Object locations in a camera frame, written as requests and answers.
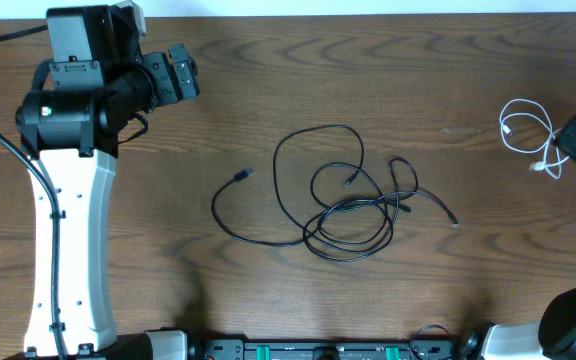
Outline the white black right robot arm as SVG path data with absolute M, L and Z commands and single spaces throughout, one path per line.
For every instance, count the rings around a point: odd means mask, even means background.
M 554 144 L 576 162 L 576 114 L 555 137 Z M 576 360 L 576 288 L 555 297 L 539 321 L 514 326 L 490 325 L 471 332 L 457 357 Z

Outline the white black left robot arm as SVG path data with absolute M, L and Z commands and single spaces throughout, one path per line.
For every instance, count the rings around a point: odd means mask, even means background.
M 52 8 L 53 56 L 16 113 L 35 206 L 33 308 L 24 359 L 188 359 L 182 330 L 118 333 L 108 287 L 108 213 L 121 132 L 199 94 L 182 45 L 143 53 L 134 2 Z

